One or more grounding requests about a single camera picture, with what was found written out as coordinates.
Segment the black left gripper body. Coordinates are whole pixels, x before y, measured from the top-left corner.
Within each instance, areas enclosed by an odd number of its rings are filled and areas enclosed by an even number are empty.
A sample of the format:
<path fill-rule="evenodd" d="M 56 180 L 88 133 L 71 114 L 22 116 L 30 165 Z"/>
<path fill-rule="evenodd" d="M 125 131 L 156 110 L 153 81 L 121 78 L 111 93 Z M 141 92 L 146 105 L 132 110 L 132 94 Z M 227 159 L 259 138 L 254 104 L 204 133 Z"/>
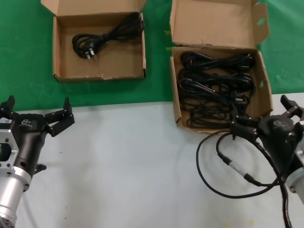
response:
<path fill-rule="evenodd" d="M 14 166 L 33 175 L 45 144 L 47 122 L 42 114 L 13 114 L 12 119 L 19 130 L 17 136 L 19 152 Z"/>

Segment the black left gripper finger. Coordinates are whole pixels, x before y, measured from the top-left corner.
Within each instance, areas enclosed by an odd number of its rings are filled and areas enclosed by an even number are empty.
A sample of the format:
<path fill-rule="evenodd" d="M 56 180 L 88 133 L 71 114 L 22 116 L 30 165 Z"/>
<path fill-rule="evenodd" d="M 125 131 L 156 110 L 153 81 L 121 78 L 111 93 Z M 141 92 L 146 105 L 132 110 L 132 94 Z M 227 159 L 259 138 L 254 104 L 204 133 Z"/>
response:
<path fill-rule="evenodd" d="M 12 118 L 13 107 L 15 104 L 15 98 L 13 95 L 10 95 L 8 100 L 0 104 L 0 117 L 1 118 Z"/>
<path fill-rule="evenodd" d="M 44 117 L 47 122 L 46 131 L 52 137 L 62 133 L 75 123 L 72 106 L 68 97 L 65 98 L 62 110 L 45 114 Z"/>

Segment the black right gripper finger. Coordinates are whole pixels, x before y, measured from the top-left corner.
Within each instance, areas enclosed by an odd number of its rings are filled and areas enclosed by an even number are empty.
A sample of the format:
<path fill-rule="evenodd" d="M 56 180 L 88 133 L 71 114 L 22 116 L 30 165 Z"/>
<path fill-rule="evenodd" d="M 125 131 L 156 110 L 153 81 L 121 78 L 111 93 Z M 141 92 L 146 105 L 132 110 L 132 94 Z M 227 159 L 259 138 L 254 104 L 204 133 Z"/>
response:
<path fill-rule="evenodd" d="M 304 109 L 300 107 L 296 101 L 289 100 L 286 95 L 282 95 L 280 102 L 286 109 L 282 114 L 283 117 L 291 119 L 293 116 L 298 116 L 300 118 L 299 123 L 304 123 Z"/>
<path fill-rule="evenodd" d="M 231 107 L 230 114 L 230 132 L 235 136 L 241 137 L 251 143 L 254 143 L 258 138 L 258 134 L 255 129 L 258 127 L 260 118 L 251 118 L 246 115 L 240 115 L 234 105 Z"/>

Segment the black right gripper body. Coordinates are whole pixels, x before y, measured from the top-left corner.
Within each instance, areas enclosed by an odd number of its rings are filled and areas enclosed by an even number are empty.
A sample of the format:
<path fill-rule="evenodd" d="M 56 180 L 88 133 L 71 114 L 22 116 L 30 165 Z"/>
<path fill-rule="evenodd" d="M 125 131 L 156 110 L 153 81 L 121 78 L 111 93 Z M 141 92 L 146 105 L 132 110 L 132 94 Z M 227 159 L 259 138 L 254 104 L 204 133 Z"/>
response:
<path fill-rule="evenodd" d="M 283 115 L 265 117 L 258 123 L 257 134 L 283 180 L 302 167 L 295 155 L 301 130 L 298 123 Z"/>

